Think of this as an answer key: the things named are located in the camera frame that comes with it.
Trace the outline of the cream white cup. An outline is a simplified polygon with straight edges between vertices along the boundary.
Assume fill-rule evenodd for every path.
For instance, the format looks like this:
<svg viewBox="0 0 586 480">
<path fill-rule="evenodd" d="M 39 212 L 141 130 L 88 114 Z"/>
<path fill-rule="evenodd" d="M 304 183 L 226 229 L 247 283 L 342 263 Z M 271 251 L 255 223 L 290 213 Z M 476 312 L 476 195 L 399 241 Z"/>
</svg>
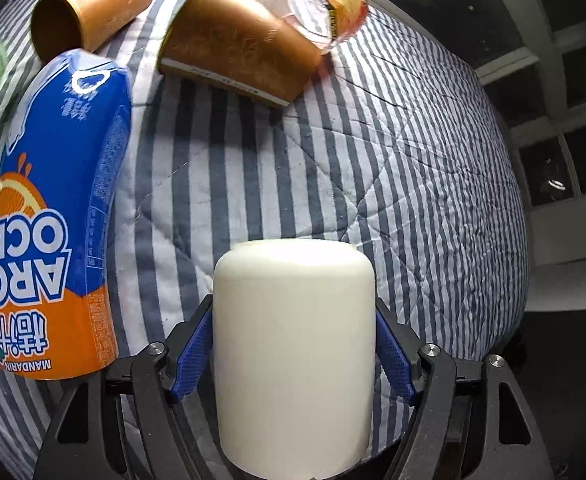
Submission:
<svg viewBox="0 0 586 480">
<path fill-rule="evenodd" d="M 371 432 L 375 276 L 334 240 L 257 240 L 214 270 L 213 351 L 221 449 L 261 479 L 329 479 Z"/>
</svg>

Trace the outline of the blue orange soda cup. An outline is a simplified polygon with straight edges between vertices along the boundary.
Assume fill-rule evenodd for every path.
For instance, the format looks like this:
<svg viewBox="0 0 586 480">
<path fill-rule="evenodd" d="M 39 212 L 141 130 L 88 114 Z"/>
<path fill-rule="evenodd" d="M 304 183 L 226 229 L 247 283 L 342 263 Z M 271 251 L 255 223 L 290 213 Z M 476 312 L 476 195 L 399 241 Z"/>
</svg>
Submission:
<svg viewBox="0 0 586 480">
<path fill-rule="evenodd" d="M 130 72 L 80 49 L 16 108 L 0 160 L 1 370 L 60 380 L 116 359 L 107 234 L 130 130 Z"/>
</svg>

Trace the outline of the wide brown paper cup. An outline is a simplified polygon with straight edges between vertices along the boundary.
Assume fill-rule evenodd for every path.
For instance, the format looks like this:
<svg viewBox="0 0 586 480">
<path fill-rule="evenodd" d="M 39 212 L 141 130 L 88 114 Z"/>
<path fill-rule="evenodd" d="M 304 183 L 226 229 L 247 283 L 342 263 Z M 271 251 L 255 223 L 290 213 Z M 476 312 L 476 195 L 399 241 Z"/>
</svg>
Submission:
<svg viewBox="0 0 586 480">
<path fill-rule="evenodd" d="M 156 66 L 163 75 L 286 107 L 321 58 L 312 42 L 255 0 L 186 0 L 167 29 Z"/>
</svg>

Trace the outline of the slim brown paper cup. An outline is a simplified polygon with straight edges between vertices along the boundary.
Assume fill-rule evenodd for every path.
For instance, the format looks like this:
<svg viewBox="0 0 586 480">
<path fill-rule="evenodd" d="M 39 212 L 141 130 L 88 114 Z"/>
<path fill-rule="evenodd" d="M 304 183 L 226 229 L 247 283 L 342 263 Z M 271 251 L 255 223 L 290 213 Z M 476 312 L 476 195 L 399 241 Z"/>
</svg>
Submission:
<svg viewBox="0 0 586 480">
<path fill-rule="evenodd" d="M 38 0 L 31 15 L 33 48 L 43 63 L 83 49 L 97 51 L 152 0 Z"/>
</svg>

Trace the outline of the orange clear snack cup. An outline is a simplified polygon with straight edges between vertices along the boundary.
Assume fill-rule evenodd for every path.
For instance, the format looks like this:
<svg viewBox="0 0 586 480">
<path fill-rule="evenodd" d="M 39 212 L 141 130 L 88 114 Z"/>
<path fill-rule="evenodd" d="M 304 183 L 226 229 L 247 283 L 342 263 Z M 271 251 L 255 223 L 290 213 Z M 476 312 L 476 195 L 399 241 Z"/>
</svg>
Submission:
<svg viewBox="0 0 586 480">
<path fill-rule="evenodd" d="M 327 54 L 366 21 L 367 0 L 255 0 Z"/>
</svg>

